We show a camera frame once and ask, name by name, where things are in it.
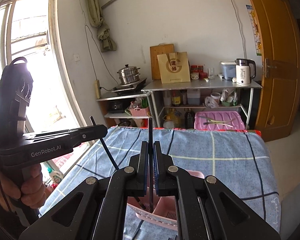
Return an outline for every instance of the bed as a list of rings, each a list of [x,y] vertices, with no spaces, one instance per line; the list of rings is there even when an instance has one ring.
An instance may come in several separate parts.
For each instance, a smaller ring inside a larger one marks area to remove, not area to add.
[[[128,165],[132,155],[140,152],[141,142],[147,141],[147,137],[147,129],[112,127],[105,142],[122,168]],[[169,154],[176,166],[201,171],[205,176],[216,176],[279,232],[281,207],[277,185],[268,149],[258,134],[155,129],[153,137],[154,141],[160,141],[162,152]],[[97,141],[58,185],[40,213],[47,212],[87,177],[101,179],[111,176],[114,171],[100,141]],[[127,207],[124,239],[132,238],[139,223],[140,219]],[[174,230],[144,222],[136,239],[167,240],[174,239],[176,234]]]

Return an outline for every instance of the white kettle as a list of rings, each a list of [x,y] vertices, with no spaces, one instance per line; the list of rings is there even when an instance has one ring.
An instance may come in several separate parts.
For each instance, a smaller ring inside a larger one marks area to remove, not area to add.
[[[235,63],[237,64],[235,67],[237,84],[240,86],[250,85],[251,80],[256,77],[256,63],[251,59],[245,58],[237,58]],[[253,76],[250,76],[249,64],[253,65]]]

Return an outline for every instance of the blue container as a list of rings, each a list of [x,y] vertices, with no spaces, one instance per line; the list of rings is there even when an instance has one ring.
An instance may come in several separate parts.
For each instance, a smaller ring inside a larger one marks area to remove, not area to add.
[[[237,65],[234,61],[221,61],[222,75],[225,80],[232,80],[236,77],[235,66]]]

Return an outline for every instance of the paper bag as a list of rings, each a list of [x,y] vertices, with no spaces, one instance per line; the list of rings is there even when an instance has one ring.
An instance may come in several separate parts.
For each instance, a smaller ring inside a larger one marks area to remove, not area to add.
[[[157,55],[161,83],[190,82],[188,55],[186,52],[174,52]]]

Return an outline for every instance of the hand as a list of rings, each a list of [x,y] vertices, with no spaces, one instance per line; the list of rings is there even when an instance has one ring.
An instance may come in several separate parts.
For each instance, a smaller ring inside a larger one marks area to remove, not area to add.
[[[13,209],[13,206],[8,196],[15,199],[21,198],[21,201],[25,205],[33,209],[40,208],[44,205],[46,201],[46,194],[45,194],[46,187],[42,182],[41,165],[36,164],[31,166],[30,174],[31,174],[31,178],[22,184],[21,191],[20,191],[20,189],[10,179],[8,179],[0,172],[2,189],[7,196],[7,200],[9,202],[11,209]],[[1,190],[0,190],[0,205],[4,208],[4,210],[8,211],[8,207],[4,201]]]

